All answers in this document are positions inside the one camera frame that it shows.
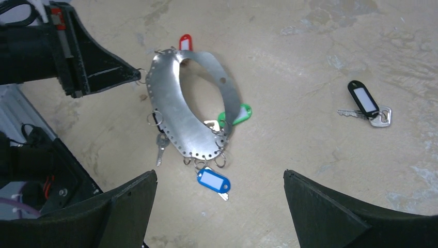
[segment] screw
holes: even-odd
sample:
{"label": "screw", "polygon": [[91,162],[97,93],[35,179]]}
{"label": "screw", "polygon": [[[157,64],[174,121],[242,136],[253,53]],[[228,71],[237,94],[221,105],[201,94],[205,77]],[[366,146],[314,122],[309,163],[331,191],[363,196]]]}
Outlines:
{"label": "screw", "polygon": [[59,195],[60,196],[66,196],[67,193],[68,193],[67,189],[62,189],[62,190],[59,191]]}

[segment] stained surface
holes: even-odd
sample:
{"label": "stained surface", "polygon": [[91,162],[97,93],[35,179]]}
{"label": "stained surface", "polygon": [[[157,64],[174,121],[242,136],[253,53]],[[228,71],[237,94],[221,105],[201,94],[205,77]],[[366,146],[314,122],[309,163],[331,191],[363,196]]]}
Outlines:
{"label": "stained surface", "polygon": [[[366,202],[438,213],[438,3],[434,1],[73,1],[90,34],[136,68],[190,34],[233,76],[251,119],[227,149],[229,202],[200,186],[168,146],[146,241],[151,247],[298,247],[287,168]],[[202,75],[196,67],[195,73]],[[183,81],[204,120],[223,111],[202,76]],[[339,116],[362,81],[393,124]],[[90,175],[109,190],[155,168],[144,85],[70,99],[56,80],[23,91]]]}

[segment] curved metal plate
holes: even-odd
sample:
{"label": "curved metal plate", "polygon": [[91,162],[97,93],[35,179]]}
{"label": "curved metal plate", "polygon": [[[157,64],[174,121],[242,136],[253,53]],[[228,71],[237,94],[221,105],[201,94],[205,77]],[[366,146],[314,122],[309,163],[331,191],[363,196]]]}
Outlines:
{"label": "curved metal plate", "polygon": [[[224,146],[226,141],[215,138],[216,135],[198,120],[185,102],[179,71],[180,63],[187,58],[198,62],[213,76],[224,101],[226,122],[233,123],[240,111],[240,99],[232,79],[210,53],[174,49],[158,52],[146,77],[146,86],[153,108],[162,114],[160,127],[170,142],[184,157],[209,160],[219,156],[218,146]],[[225,125],[224,136],[231,132],[232,125]]]}

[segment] green key tag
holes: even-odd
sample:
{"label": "green key tag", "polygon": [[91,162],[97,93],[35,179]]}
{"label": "green key tag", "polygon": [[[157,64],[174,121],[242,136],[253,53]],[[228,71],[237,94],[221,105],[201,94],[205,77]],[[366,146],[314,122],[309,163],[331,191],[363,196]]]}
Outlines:
{"label": "green key tag", "polygon": [[[240,113],[235,119],[235,121],[233,122],[233,126],[248,120],[252,114],[253,114],[253,110],[248,104],[245,103],[240,104]],[[225,112],[219,114],[219,116],[217,117],[217,122],[219,122],[219,126],[221,127],[225,126]]]}

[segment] blue key tag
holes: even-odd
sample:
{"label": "blue key tag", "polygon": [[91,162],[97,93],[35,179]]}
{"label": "blue key tag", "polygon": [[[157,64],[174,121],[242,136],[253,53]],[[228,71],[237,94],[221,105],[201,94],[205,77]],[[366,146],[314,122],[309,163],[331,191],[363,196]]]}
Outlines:
{"label": "blue key tag", "polygon": [[210,169],[201,169],[198,172],[198,182],[218,193],[227,193],[231,188],[230,180],[228,180],[228,178],[219,175]]}

